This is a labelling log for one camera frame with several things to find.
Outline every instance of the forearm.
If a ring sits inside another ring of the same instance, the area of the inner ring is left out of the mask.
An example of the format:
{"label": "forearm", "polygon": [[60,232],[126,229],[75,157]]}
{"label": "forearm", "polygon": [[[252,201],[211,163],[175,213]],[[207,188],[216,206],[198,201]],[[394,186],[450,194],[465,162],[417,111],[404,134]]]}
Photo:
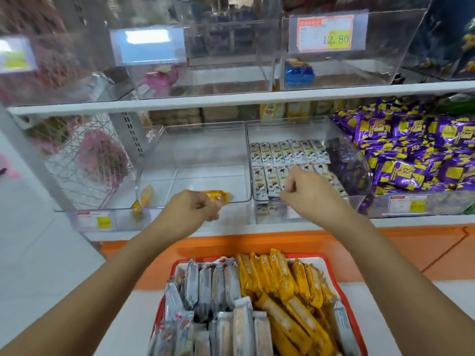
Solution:
{"label": "forearm", "polygon": [[0,356],[92,355],[135,284],[171,243],[145,230],[0,351]]}
{"label": "forearm", "polygon": [[468,355],[475,322],[405,259],[366,217],[330,230],[352,255],[404,355]]}

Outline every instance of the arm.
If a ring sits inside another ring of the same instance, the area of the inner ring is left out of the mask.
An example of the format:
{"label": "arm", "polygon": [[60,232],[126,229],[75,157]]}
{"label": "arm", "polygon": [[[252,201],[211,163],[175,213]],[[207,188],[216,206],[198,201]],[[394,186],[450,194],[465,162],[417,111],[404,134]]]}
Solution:
{"label": "arm", "polygon": [[201,192],[173,196],[149,227],[0,350],[0,356],[92,355],[145,269],[204,221],[217,220],[220,208]]}
{"label": "arm", "polygon": [[317,173],[293,168],[281,198],[329,231],[358,266],[403,355],[472,355],[475,322]]}

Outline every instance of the hand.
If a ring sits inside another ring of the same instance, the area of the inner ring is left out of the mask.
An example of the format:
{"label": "hand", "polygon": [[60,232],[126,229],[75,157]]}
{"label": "hand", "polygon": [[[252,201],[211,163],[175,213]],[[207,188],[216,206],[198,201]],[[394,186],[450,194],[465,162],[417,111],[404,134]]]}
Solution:
{"label": "hand", "polygon": [[203,192],[184,190],[171,198],[148,228],[170,237],[174,244],[198,230],[203,222],[218,220],[222,206],[221,202],[211,202]]}
{"label": "hand", "polygon": [[355,213],[327,179],[300,167],[290,169],[280,198],[301,217],[326,230],[333,229],[342,219]]}

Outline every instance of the store shelf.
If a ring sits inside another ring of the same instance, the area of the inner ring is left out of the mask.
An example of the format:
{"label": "store shelf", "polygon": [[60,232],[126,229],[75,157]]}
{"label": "store shelf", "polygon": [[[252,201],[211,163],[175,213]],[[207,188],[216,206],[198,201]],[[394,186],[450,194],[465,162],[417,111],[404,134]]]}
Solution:
{"label": "store shelf", "polygon": [[[418,217],[393,217],[387,219],[371,220],[376,227],[405,227],[405,226],[444,226],[475,223],[475,215],[439,215]],[[321,227],[310,222],[274,223],[274,224],[238,224],[233,227],[223,227],[222,223],[206,223],[190,237],[225,236],[251,233],[277,233],[318,231]],[[86,237],[94,241],[127,241],[134,237],[138,231],[127,232],[91,232],[85,233]]]}
{"label": "store shelf", "polygon": [[334,100],[373,96],[402,96],[438,94],[447,92],[468,92],[475,90],[475,81],[452,81],[435,83],[414,83],[404,85],[383,85],[365,87],[344,87],[334,89],[307,89],[280,92],[256,92],[231,95],[209,95],[176,97],[152,100],[111,101],[71,103],[43,106],[9,107],[17,116],[40,114],[42,117],[96,114],[101,112],[126,112],[140,110],[168,110],[206,106],[246,105],[268,102]]}

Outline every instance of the price tag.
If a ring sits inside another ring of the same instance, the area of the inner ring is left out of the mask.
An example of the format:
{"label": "price tag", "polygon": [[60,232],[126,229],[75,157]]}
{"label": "price tag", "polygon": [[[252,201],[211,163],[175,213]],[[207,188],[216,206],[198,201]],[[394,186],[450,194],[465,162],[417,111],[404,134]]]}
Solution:
{"label": "price tag", "polygon": [[29,65],[25,53],[22,51],[7,51],[2,54],[5,70],[28,69]]}
{"label": "price tag", "polygon": [[113,228],[112,218],[106,211],[80,211],[77,220],[80,229],[105,231]]}
{"label": "price tag", "polygon": [[391,196],[388,214],[424,214],[427,195]]}
{"label": "price tag", "polygon": [[292,209],[290,206],[287,206],[287,218],[297,219],[297,218],[302,218],[302,217],[297,212],[295,212],[295,210]]}
{"label": "price tag", "polygon": [[354,15],[301,17],[297,21],[300,52],[350,50]]}

